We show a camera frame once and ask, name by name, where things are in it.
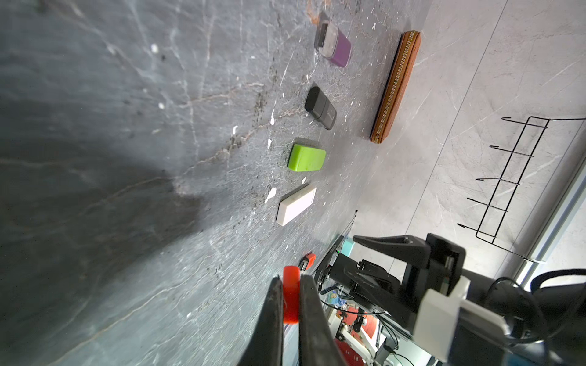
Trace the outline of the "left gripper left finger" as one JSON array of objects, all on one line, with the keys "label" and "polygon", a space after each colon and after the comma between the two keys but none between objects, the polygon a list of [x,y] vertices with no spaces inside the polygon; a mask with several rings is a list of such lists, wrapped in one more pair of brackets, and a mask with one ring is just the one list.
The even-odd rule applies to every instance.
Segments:
[{"label": "left gripper left finger", "polygon": [[282,280],[271,280],[259,319],[237,365],[282,365],[284,304]]}]

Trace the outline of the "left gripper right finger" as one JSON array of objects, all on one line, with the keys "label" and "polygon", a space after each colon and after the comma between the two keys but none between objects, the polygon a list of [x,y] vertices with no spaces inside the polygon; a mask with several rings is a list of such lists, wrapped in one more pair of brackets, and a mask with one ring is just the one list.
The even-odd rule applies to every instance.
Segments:
[{"label": "left gripper right finger", "polygon": [[302,275],[299,293],[299,364],[346,365],[334,341],[314,279]]}]

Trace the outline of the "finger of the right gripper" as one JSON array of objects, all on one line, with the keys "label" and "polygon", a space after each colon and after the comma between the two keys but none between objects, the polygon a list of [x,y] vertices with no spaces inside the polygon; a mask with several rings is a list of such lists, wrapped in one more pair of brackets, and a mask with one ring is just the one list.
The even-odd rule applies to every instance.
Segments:
[{"label": "finger of the right gripper", "polygon": [[412,311],[412,304],[402,291],[401,282],[373,262],[356,262],[339,254],[329,275],[364,309],[392,316],[407,316]]},{"label": "finger of the right gripper", "polygon": [[416,268],[427,268],[429,265],[431,246],[416,236],[354,236],[353,240],[366,248],[401,260]]}]

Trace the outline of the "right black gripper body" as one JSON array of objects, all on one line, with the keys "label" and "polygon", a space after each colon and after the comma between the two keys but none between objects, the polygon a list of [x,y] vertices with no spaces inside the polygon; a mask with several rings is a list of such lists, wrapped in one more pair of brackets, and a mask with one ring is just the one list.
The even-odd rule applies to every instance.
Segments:
[{"label": "right black gripper body", "polygon": [[406,263],[401,291],[407,314],[400,316],[404,329],[413,329],[424,294],[435,290],[443,295],[456,286],[465,260],[465,249],[454,242],[429,233],[425,239],[405,235],[401,243],[407,245]]}]

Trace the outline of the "red usb drive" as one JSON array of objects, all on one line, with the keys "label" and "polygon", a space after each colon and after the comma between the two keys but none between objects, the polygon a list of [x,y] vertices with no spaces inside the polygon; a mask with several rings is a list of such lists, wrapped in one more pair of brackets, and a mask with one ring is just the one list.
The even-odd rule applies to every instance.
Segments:
[{"label": "red usb drive", "polygon": [[315,259],[317,258],[317,256],[314,253],[308,253],[305,256],[302,257],[302,259],[300,260],[298,267],[301,271],[308,271],[315,262]]}]

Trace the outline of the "red usb cap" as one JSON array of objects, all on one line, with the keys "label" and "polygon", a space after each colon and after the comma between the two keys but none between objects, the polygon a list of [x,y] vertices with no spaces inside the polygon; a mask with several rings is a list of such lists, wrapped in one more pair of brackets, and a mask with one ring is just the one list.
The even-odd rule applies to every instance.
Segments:
[{"label": "red usb cap", "polygon": [[285,266],[283,271],[283,323],[297,324],[299,322],[299,294],[301,270],[296,266]]}]

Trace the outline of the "white usb drive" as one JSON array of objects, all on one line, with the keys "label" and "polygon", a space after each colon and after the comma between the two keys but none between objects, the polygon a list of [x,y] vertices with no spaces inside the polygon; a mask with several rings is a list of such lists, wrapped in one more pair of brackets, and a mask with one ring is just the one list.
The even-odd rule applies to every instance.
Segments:
[{"label": "white usb drive", "polygon": [[313,203],[317,188],[307,185],[279,203],[276,223],[284,227],[307,210]]}]

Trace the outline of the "green usb drive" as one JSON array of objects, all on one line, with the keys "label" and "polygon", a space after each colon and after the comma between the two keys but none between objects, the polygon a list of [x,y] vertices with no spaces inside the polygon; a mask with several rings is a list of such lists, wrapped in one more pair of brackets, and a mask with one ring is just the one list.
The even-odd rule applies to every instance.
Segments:
[{"label": "green usb drive", "polygon": [[288,160],[288,168],[294,172],[316,172],[322,169],[327,152],[311,146],[294,144]]}]

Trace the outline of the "black usb drive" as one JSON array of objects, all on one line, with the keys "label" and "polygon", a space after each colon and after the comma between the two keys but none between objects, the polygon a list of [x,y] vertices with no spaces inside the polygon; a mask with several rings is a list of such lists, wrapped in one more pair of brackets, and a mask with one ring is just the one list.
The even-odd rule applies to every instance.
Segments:
[{"label": "black usb drive", "polygon": [[318,86],[310,88],[305,101],[305,110],[326,130],[333,129],[337,119],[337,110]]}]

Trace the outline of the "purple usb drive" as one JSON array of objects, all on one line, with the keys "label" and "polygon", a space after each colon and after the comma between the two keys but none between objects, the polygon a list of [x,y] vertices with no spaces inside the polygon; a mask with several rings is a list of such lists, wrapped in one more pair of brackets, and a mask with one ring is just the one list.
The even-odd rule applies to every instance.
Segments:
[{"label": "purple usb drive", "polygon": [[314,48],[332,64],[345,68],[352,54],[352,44],[333,22],[321,21],[317,26]]}]

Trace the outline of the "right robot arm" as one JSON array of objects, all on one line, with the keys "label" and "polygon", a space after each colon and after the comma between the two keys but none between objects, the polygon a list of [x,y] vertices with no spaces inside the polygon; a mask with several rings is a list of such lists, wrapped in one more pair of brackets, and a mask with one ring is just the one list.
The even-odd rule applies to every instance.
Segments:
[{"label": "right robot arm", "polygon": [[317,283],[331,279],[361,310],[394,320],[440,364],[585,363],[585,286],[549,284],[565,271],[540,274],[523,288],[465,270],[464,248],[433,233],[354,241],[404,262],[403,278],[331,250]]}]

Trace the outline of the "brown leather wallet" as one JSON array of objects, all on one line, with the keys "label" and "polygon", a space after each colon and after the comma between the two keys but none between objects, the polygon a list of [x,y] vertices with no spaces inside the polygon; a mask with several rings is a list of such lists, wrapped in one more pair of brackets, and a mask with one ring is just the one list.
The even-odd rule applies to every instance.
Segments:
[{"label": "brown leather wallet", "polygon": [[421,32],[410,30],[401,36],[392,70],[369,138],[372,143],[380,144],[390,134],[406,92],[407,84],[411,78],[420,46]]}]

